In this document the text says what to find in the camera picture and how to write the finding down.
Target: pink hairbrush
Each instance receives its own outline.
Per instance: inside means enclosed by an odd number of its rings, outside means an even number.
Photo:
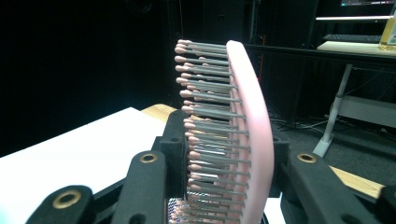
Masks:
[[[262,91],[239,42],[179,40],[177,83],[189,142],[188,199],[170,223],[256,224],[271,187],[274,145]]]

